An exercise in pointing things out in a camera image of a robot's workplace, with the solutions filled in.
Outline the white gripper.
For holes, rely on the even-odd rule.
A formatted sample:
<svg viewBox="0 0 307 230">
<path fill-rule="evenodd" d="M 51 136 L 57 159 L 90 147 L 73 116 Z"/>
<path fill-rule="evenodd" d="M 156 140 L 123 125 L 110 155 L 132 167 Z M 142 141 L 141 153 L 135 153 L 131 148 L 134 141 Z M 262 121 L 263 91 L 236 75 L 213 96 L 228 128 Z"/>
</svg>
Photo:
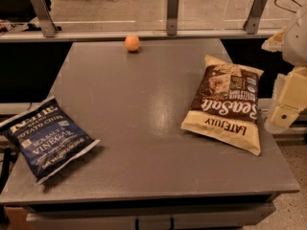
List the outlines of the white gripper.
<svg viewBox="0 0 307 230">
<path fill-rule="evenodd" d="M 264 41 L 261 48 L 281 52 L 285 28 Z M 274 82 L 272 103 L 265 119 L 265 129 L 273 134 L 288 129 L 307 108 L 307 68 L 296 66 L 287 75 L 278 74 Z"/>
</svg>

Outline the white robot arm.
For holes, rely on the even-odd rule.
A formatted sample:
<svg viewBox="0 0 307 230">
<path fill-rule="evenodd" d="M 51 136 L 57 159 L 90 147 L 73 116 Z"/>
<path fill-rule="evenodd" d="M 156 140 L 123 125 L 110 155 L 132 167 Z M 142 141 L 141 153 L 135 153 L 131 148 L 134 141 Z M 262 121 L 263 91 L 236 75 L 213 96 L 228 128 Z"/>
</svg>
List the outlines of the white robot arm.
<svg viewBox="0 0 307 230">
<path fill-rule="evenodd" d="M 267 39 L 262 48 L 281 52 L 282 58 L 294 67 L 287 75 L 277 75 L 265 119 L 268 132 L 281 133 L 307 108 L 307 4 L 297 10 L 285 28 Z"/>
</svg>

